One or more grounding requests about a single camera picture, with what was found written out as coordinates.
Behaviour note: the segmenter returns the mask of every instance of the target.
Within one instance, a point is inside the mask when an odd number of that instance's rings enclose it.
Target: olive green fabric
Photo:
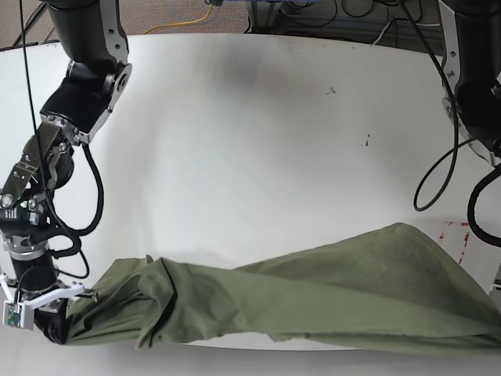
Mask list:
[[[258,332],[405,353],[501,353],[501,314],[418,229],[397,223],[234,270],[117,260],[70,309],[67,344]]]

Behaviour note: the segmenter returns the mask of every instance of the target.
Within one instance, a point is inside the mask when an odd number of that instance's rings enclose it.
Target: yellow cable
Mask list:
[[[194,24],[194,23],[196,24],[197,22],[202,22],[203,20],[207,19],[207,17],[209,17],[209,15],[211,14],[211,10],[212,10],[212,5],[209,5],[209,10],[207,11],[207,14],[205,16],[203,16],[202,18],[199,18],[198,20],[184,21],[184,22],[175,22],[175,23],[170,23],[170,24],[168,23],[166,25],[158,25],[158,26],[152,27],[147,32],[145,32],[144,34],[152,33],[155,30],[162,29],[164,27],[191,25],[191,24]]]

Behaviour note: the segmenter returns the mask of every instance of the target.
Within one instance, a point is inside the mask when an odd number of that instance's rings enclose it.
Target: white table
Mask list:
[[[83,240],[89,285],[114,259],[146,254],[233,268],[393,222],[438,239],[445,221],[465,220],[472,188],[490,171],[461,150],[443,198],[414,212],[418,182],[452,146],[441,82],[424,54],[258,35],[132,37],[130,51],[132,79],[91,145],[106,207],[97,231]],[[59,45],[43,45],[29,48],[28,59],[38,112],[68,58]],[[32,132],[20,49],[0,54],[0,82],[6,179]],[[56,209],[78,228],[94,215],[96,188],[81,150],[75,164]],[[432,175],[423,197],[437,190],[447,167]],[[501,228],[499,188],[492,184],[478,204],[480,223],[494,231]],[[475,239],[469,249],[463,265],[487,289],[501,251]],[[7,253],[0,255],[12,275]],[[58,265],[82,271],[78,257]],[[339,349],[275,344],[259,334],[197,344]]]

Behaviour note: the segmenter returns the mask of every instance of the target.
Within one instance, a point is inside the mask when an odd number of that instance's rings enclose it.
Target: screw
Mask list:
[[[2,201],[0,202],[0,204],[2,205],[3,208],[7,208],[12,204],[13,200],[14,197],[12,196],[12,194],[8,193],[2,197]]]
[[[28,201],[28,208],[29,209],[35,209],[37,207],[37,201],[34,200],[33,198],[31,198],[29,201]]]

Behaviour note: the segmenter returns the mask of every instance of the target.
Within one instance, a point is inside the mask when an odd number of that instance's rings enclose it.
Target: crumpled cloth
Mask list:
[[[501,313],[433,240],[397,223],[226,270],[118,259],[70,308],[68,345],[258,332],[404,353],[501,353]]]

